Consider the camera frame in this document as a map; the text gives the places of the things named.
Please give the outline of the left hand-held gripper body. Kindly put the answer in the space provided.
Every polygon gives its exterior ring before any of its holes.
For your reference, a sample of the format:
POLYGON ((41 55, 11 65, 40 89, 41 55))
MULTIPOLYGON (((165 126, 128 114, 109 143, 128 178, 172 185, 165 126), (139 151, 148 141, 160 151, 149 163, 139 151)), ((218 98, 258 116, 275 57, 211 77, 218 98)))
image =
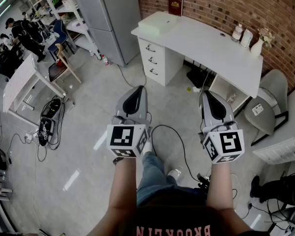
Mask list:
POLYGON ((140 157, 150 136, 150 121, 147 119, 113 116, 107 125, 107 149, 116 157, 140 157))

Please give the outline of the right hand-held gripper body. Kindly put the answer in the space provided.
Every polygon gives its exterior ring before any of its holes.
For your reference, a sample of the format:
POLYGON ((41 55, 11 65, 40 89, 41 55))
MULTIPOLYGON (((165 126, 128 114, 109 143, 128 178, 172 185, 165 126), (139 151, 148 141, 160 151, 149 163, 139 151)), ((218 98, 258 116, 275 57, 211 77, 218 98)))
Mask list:
POLYGON ((212 164, 232 162, 244 154, 243 130, 235 120, 204 121, 200 139, 212 164))

